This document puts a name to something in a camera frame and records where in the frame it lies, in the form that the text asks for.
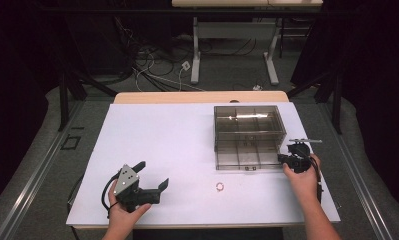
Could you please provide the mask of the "black crossbar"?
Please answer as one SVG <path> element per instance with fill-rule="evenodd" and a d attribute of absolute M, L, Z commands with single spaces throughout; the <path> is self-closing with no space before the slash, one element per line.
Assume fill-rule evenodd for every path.
<path fill-rule="evenodd" d="M 39 11 L 49 14 L 108 14 L 108 15 L 174 15 L 174 16 L 259 16 L 259 17 L 344 17 L 356 15 L 357 11 L 327 11 L 327 12 L 305 12 L 305 11 L 267 11 L 267 10 L 234 10 L 234 9 L 156 9 L 156 10 L 124 10 L 124 9 L 80 9 L 80 8 L 38 8 Z"/>

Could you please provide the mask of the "black curtain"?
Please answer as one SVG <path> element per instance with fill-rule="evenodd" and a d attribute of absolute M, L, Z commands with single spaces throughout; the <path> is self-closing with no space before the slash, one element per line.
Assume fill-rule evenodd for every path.
<path fill-rule="evenodd" d="M 56 74 L 24 0 L 0 0 L 0 195 L 41 127 Z"/>
<path fill-rule="evenodd" d="M 356 109 L 365 152 L 399 203 L 399 0 L 323 0 L 356 17 L 315 22 L 291 82 L 311 80 L 349 54 L 342 97 Z"/>

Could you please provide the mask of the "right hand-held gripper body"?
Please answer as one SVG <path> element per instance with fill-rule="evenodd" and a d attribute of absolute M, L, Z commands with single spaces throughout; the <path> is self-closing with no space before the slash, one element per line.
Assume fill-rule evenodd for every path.
<path fill-rule="evenodd" d="M 308 144 L 310 139 L 291 139 L 288 146 L 289 161 L 287 165 L 295 173 L 303 173 L 312 167 L 317 174 L 320 173 L 320 167 L 317 163 L 317 157 L 310 150 Z"/>

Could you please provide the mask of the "white-legged desk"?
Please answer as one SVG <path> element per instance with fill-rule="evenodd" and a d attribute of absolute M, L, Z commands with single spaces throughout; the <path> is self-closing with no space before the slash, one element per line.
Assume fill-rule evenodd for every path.
<path fill-rule="evenodd" d="M 308 10 L 317 9 L 323 0 L 172 0 L 172 6 L 187 10 Z M 199 82 L 201 52 L 200 39 L 260 39 L 269 40 L 270 45 L 263 53 L 264 63 L 270 78 L 270 84 L 277 86 L 279 80 L 273 63 L 273 55 L 278 39 L 281 37 L 282 27 L 278 21 L 281 17 L 263 17 L 262 21 L 234 22 L 231 20 L 202 21 L 193 18 L 193 59 L 191 83 Z"/>

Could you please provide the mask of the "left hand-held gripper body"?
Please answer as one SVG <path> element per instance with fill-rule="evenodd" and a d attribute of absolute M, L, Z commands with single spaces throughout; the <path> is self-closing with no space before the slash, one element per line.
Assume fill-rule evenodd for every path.
<path fill-rule="evenodd" d="M 146 203 L 159 204 L 161 195 L 158 189 L 142 189 L 140 176 L 132 168 L 127 164 L 121 168 L 114 190 L 117 202 L 129 213 Z"/>

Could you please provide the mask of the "person's left hand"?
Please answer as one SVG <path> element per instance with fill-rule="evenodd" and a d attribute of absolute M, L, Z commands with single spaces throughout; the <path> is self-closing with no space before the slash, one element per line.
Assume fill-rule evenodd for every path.
<path fill-rule="evenodd" d="M 136 222 L 151 208 L 151 204 L 146 203 L 132 213 L 127 212 L 116 200 L 114 194 L 116 183 L 117 181 L 112 183 L 108 193 L 110 203 L 108 232 L 113 235 L 128 235 Z"/>

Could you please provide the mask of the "aluminium floor rail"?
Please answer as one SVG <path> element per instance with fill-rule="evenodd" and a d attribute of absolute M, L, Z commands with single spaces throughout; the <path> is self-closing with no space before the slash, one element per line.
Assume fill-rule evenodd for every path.
<path fill-rule="evenodd" d="M 83 101 L 71 103 L 69 120 L 61 130 L 60 119 L 53 113 L 58 106 L 49 106 L 43 125 L 0 195 L 0 240 L 10 240 L 15 234 L 83 105 Z"/>
<path fill-rule="evenodd" d="M 349 151 L 342 135 L 339 134 L 333 127 L 329 108 L 325 104 L 319 104 L 318 108 L 323 115 L 326 125 L 330 128 L 331 134 L 334 136 L 336 144 L 340 148 L 346 172 L 355 189 L 367 219 L 372 226 L 377 240 L 392 240 L 392 235 L 387 228 L 381 212 L 355 163 L 355 159 Z"/>

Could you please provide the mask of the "smoky clear drawer organizer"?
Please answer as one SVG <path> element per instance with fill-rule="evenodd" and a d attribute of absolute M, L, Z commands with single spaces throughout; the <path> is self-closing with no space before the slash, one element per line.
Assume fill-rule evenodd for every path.
<path fill-rule="evenodd" d="M 215 106 L 215 151 L 278 152 L 286 136 L 276 105 Z"/>

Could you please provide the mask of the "white table cover sheet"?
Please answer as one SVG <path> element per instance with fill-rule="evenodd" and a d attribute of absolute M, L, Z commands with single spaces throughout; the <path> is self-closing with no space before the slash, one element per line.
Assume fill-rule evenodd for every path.
<path fill-rule="evenodd" d="M 104 186 L 125 164 L 140 161 L 144 189 L 169 179 L 143 229 L 300 225 L 303 215 L 281 169 L 215 167 L 213 104 L 113 104 L 104 120 L 67 223 L 108 224 Z"/>

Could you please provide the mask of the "person's right hand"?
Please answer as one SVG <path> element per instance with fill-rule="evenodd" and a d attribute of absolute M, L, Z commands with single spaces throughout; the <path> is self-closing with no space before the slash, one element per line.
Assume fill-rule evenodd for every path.
<path fill-rule="evenodd" d="M 289 179 L 295 196 L 303 202 L 318 201 L 320 159 L 315 154 L 311 154 L 310 157 L 313 166 L 302 173 L 295 173 L 286 163 L 283 164 L 283 172 Z"/>

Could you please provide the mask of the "black metal stand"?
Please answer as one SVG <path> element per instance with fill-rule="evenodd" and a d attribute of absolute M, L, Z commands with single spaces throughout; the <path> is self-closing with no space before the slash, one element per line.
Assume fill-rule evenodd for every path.
<path fill-rule="evenodd" d="M 340 127 L 340 110 L 341 110 L 341 98 L 342 98 L 342 75 L 338 73 L 331 73 L 329 71 L 323 72 L 322 74 L 314 77 L 304 83 L 294 87 L 292 90 L 287 92 L 287 97 L 292 98 L 299 93 L 309 89 L 314 84 L 319 83 L 320 86 L 314 99 L 317 103 L 326 103 L 329 97 L 332 97 L 332 111 L 331 111 L 331 123 L 333 128 L 338 134 L 341 134 Z"/>
<path fill-rule="evenodd" d="M 63 72 L 59 77 L 59 99 L 61 117 L 59 126 L 60 131 L 64 130 L 70 119 L 68 93 L 71 93 L 77 101 L 84 101 L 87 97 L 87 92 L 83 87 L 82 81 L 92 85 L 94 88 L 111 97 L 115 97 L 117 95 L 117 92 L 115 90 L 112 90 L 111 88 L 99 83 L 88 74 L 84 74 L 80 71 Z"/>

